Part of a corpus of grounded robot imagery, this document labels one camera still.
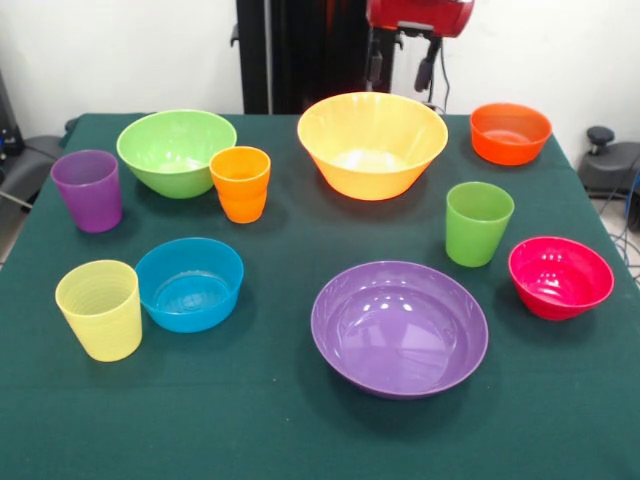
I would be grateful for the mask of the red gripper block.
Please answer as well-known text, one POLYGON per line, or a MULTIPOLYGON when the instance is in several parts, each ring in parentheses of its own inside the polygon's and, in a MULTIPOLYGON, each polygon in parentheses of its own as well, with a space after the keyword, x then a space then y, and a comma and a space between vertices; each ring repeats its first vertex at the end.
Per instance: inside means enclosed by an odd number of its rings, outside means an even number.
POLYGON ((416 92, 428 90, 442 46, 441 37, 459 36, 471 17, 474 5, 474 1, 369 0, 366 6, 367 20, 371 26, 368 38, 367 82, 379 83, 382 76, 384 57, 379 29, 430 31, 440 37, 429 38, 427 54, 418 66, 414 81, 416 92))

